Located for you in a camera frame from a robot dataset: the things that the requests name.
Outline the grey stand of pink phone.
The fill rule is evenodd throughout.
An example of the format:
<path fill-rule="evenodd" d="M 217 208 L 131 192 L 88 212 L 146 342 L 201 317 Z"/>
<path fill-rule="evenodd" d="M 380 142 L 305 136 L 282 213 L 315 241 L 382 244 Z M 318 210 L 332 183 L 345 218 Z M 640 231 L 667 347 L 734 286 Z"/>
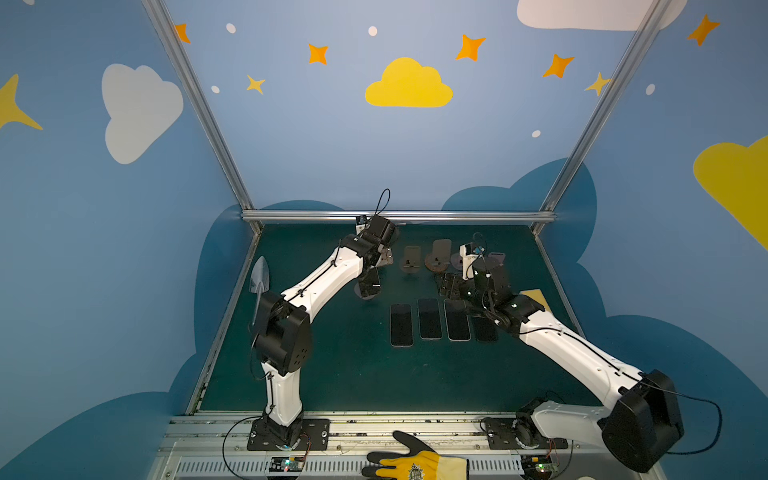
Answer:
<path fill-rule="evenodd" d="M 400 269 L 406 274 L 416 274 L 421 269 L 421 247 L 408 245 L 404 247 Z"/>

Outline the pink phone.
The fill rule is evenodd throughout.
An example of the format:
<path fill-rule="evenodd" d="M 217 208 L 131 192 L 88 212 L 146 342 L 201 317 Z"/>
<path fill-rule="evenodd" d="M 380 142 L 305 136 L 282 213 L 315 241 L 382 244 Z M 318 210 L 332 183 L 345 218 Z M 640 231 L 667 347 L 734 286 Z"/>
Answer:
<path fill-rule="evenodd" d="M 390 342 L 396 348 L 413 345 L 413 322 L 410 304 L 393 304 L 390 307 Z"/>

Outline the round wooden phone stand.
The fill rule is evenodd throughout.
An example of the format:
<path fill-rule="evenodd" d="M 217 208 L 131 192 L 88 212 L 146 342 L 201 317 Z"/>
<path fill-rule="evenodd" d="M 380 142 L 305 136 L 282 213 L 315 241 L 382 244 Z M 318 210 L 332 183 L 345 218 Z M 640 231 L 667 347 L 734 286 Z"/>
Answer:
<path fill-rule="evenodd" d="M 433 241 L 431 252 L 425 257 L 424 263 L 433 273 L 443 273 L 451 266 L 452 241 L 437 239 Z"/>

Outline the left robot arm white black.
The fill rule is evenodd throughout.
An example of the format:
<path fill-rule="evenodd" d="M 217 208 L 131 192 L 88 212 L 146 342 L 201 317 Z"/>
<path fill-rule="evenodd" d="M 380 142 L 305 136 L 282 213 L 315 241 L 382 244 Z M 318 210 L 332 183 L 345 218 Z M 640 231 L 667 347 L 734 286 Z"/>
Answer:
<path fill-rule="evenodd" d="M 251 345 L 266 374 L 265 416 L 273 429 L 288 432 L 301 421 L 300 370 L 312 354 L 315 317 L 352 281 L 364 300 L 380 293 L 379 268 L 393 263 L 396 233 L 395 224 L 381 215 L 359 218 L 356 232 L 341 239 L 305 279 L 280 294 L 261 295 Z"/>

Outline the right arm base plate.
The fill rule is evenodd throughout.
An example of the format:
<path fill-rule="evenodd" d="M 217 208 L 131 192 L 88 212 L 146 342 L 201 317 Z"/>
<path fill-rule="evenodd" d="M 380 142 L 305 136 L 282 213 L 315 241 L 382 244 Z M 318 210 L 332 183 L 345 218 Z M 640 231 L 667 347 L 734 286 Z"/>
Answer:
<path fill-rule="evenodd" d="M 480 428 L 492 450 L 569 448 L 566 439 L 544 437 L 528 417 L 484 417 Z"/>

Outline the silver phone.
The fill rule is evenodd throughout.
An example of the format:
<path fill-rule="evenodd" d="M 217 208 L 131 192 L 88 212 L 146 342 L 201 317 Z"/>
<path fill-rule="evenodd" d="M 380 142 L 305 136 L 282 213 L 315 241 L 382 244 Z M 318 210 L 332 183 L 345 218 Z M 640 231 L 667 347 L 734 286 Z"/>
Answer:
<path fill-rule="evenodd" d="M 379 270 L 372 268 L 358 278 L 355 292 L 363 300 L 371 300 L 378 296 L 381 292 Z"/>

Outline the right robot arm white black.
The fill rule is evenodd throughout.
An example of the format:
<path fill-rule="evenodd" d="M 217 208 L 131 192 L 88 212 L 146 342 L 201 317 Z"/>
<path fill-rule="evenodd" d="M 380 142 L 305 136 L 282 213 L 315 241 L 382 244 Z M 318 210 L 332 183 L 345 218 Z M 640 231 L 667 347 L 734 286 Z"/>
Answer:
<path fill-rule="evenodd" d="M 468 275 L 442 273 L 438 291 L 465 303 L 495 327 L 557 363 L 600 402 L 597 407 L 535 399 L 515 415 L 517 443 L 543 438 L 606 448 L 625 467 L 646 473 L 684 435 L 677 391 L 664 373 L 644 373 L 604 352 L 558 320 L 541 302 L 512 289 L 503 266 Z"/>

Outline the black phone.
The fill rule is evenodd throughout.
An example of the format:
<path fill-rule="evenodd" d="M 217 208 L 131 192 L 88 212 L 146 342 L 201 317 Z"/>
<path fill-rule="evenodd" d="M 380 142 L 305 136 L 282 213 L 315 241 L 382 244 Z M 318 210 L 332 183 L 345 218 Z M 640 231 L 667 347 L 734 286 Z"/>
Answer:
<path fill-rule="evenodd" d="M 496 325 L 484 316 L 471 317 L 475 339 L 482 343 L 495 343 L 498 341 Z"/>
<path fill-rule="evenodd" d="M 420 337 L 423 340 L 442 338 L 439 302 L 434 298 L 422 298 L 417 302 Z"/>

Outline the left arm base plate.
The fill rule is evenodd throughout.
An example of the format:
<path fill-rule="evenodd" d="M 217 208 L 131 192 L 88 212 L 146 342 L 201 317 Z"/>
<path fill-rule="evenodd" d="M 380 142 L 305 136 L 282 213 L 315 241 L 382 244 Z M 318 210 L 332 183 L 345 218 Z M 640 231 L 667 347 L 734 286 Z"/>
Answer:
<path fill-rule="evenodd" d="M 251 424 L 246 448 L 248 451 L 325 451 L 329 429 L 328 419 L 298 417 L 283 426 L 269 417 L 259 418 Z"/>

